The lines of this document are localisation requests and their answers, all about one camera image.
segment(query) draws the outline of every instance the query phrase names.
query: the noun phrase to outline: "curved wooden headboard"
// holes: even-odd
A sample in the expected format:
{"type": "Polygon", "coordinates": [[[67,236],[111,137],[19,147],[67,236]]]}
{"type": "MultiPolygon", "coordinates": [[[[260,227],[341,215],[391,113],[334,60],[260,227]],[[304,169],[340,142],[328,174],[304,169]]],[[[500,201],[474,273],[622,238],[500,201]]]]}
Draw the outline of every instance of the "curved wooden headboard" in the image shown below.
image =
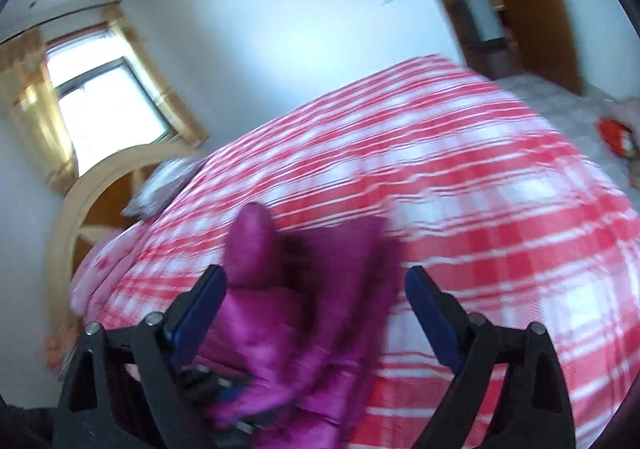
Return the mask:
{"type": "Polygon", "coordinates": [[[69,309],[69,284],[94,243],[112,229],[126,229],[136,222],[120,212],[158,164],[197,154],[178,141],[134,146],[108,156],[74,184],[62,202],[47,246],[52,336],[78,321],[69,309]]]}

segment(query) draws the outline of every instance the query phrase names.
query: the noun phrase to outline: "tiled floor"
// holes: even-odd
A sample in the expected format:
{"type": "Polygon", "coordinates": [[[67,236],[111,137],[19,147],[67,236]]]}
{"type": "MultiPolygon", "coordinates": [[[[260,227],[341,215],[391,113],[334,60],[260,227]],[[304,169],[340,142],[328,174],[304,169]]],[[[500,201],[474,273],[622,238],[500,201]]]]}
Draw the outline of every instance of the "tiled floor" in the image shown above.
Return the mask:
{"type": "Polygon", "coordinates": [[[600,101],[578,97],[532,74],[514,75],[494,82],[513,92],[567,136],[626,193],[635,209],[640,210],[640,189],[629,185],[627,162],[609,151],[595,129],[595,123],[603,113],[600,101]]]}

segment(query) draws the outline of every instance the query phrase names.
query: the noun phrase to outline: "plaid bedsheet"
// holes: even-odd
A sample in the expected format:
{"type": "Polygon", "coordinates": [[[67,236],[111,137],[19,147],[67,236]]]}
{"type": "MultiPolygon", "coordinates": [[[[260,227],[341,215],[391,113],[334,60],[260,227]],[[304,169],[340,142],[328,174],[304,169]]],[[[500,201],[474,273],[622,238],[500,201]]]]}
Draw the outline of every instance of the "plaid bedsheet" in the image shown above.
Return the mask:
{"type": "MultiPolygon", "coordinates": [[[[152,225],[98,319],[164,310],[210,263],[239,208],[281,229],[387,216],[403,268],[422,265],[467,311],[543,322],[570,391],[579,447],[602,431],[640,366],[640,220],[601,170],[513,94],[437,56],[300,106],[210,155],[152,225]]],[[[467,440],[481,441],[504,368],[467,440]]],[[[408,448],[449,385],[404,298],[353,447],[408,448]]]]}

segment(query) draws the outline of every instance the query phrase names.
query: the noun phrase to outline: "curtain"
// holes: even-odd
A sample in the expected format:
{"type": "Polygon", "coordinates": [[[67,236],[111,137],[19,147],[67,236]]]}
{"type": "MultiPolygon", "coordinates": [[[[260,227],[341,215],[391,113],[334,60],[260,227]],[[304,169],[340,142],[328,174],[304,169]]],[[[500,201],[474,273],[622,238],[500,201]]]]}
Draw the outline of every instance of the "curtain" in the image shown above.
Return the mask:
{"type": "Polygon", "coordinates": [[[78,161],[39,28],[0,45],[0,108],[46,184],[65,195],[78,179],[78,161]]]}
{"type": "Polygon", "coordinates": [[[167,84],[151,56],[147,53],[136,29],[126,19],[118,4],[102,8],[109,28],[125,45],[125,56],[133,70],[150,91],[158,110],[190,145],[197,146],[209,138],[209,133],[189,111],[184,101],[167,84]]]}

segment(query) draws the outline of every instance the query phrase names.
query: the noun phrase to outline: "brown wooden door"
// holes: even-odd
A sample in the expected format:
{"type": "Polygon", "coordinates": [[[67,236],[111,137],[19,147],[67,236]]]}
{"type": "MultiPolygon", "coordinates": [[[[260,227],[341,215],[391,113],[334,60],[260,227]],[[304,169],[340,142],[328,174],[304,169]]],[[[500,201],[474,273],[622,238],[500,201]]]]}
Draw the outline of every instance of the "brown wooden door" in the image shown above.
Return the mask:
{"type": "Polygon", "coordinates": [[[582,80],[562,0],[504,0],[507,24],[526,70],[576,94],[582,80]]]}

